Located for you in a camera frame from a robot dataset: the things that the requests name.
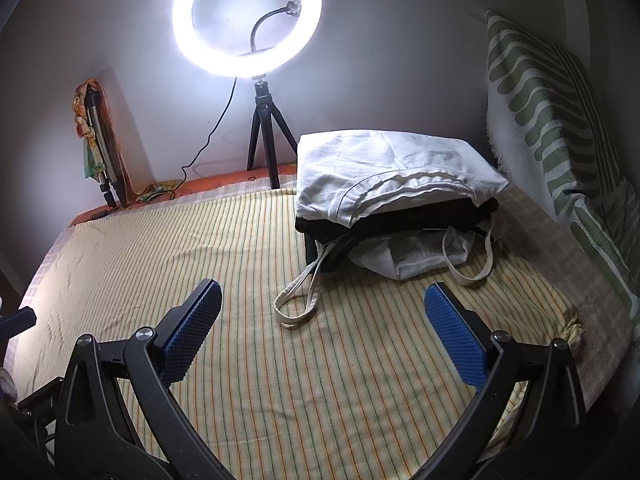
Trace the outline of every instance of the illuminated ring light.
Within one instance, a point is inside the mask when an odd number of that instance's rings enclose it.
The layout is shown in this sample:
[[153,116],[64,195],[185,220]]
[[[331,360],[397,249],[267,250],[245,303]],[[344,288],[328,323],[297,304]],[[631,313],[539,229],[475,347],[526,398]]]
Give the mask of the illuminated ring light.
[[196,65],[213,74],[231,77],[261,75],[286,63],[309,41],[318,26],[322,9],[322,0],[300,0],[300,16],[284,40],[270,50],[236,57],[211,48],[199,38],[193,27],[194,1],[174,0],[174,33],[178,46]]

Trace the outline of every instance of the tripod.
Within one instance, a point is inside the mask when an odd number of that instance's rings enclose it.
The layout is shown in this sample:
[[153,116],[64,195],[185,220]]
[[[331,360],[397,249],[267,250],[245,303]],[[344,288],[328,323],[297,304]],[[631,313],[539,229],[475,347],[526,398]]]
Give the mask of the tripod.
[[254,120],[251,125],[251,141],[249,143],[249,159],[246,164],[247,171],[254,166],[255,148],[258,144],[258,132],[262,130],[262,143],[264,144],[264,154],[267,158],[267,169],[269,170],[269,180],[271,181],[271,189],[280,188],[280,179],[278,178],[278,161],[276,160],[276,147],[273,143],[273,124],[271,116],[276,119],[276,123],[282,130],[282,133],[289,141],[289,145],[293,151],[298,154],[298,144],[296,139],[291,135],[291,130],[287,126],[284,117],[273,103],[273,98],[269,93],[269,84],[260,80],[255,84],[255,112]]

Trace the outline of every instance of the green and white pillow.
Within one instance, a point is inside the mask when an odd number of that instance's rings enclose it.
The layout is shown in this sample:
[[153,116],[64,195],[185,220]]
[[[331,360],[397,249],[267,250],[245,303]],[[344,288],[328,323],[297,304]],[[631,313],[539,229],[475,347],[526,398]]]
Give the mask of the green and white pillow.
[[633,319],[640,342],[640,206],[574,54],[489,10],[489,138],[500,168],[565,225]]

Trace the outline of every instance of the bag strap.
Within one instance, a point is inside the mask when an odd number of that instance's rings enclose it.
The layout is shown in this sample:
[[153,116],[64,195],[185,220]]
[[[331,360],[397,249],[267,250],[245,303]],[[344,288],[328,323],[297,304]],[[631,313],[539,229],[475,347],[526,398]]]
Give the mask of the bag strap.
[[[328,243],[327,245],[322,245],[316,242],[316,246],[318,247],[318,257],[314,262],[308,264],[305,267],[300,275],[293,280],[289,285],[287,285],[284,290],[277,295],[276,299],[273,301],[273,313],[279,322],[285,325],[289,325],[291,327],[304,323],[307,319],[309,319],[315,312],[318,304],[318,297],[320,296],[320,281],[321,281],[321,273],[320,267],[322,266],[322,261],[329,255],[331,250],[337,245],[338,241],[334,240],[333,242]],[[306,277],[313,271],[313,276],[311,277],[311,285],[309,286],[309,292],[306,295],[306,305],[305,311],[299,316],[286,316],[283,314],[280,308],[289,301],[295,292],[302,286],[302,283],[306,280]]]
[[449,271],[452,273],[454,279],[460,285],[462,286],[472,285],[473,283],[479,282],[480,280],[484,280],[491,273],[491,269],[494,266],[494,251],[491,248],[491,231],[493,228],[494,228],[494,218],[492,216],[491,225],[489,226],[489,230],[486,232],[486,235],[484,236],[484,250],[486,251],[486,262],[482,270],[472,278],[468,278],[467,276],[459,272],[459,270],[457,270],[456,267],[453,266],[453,264],[451,263],[451,260],[449,260],[449,257],[447,256],[447,244],[446,244],[447,238],[454,233],[455,229],[453,227],[449,227],[447,228],[447,231],[444,233],[444,236],[442,237],[442,254],[444,254],[444,259],[447,263],[447,267],[449,267]]

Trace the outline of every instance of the metal screw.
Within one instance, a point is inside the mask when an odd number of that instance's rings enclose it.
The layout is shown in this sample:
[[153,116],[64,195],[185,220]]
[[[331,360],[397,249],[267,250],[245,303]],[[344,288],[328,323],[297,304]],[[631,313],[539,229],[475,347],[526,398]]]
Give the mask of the metal screw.
[[567,342],[564,339],[556,339],[554,341],[554,346],[558,350],[566,350],[567,348],[569,348],[569,345],[567,344]]
[[511,334],[509,332],[505,332],[504,330],[496,330],[494,332],[494,339],[498,343],[508,343],[511,341]]
[[78,341],[76,341],[76,344],[78,346],[87,346],[93,340],[94,338],[92,338],[90,335],[84,334],[78,338]]
[[146,339],[149,339],[153,334],[154,330],[152,328],[149,328],[148,326],[145,326],[144,328],[141,328],[136,332],[136,338],[140,339],[140,341],[144,341]]

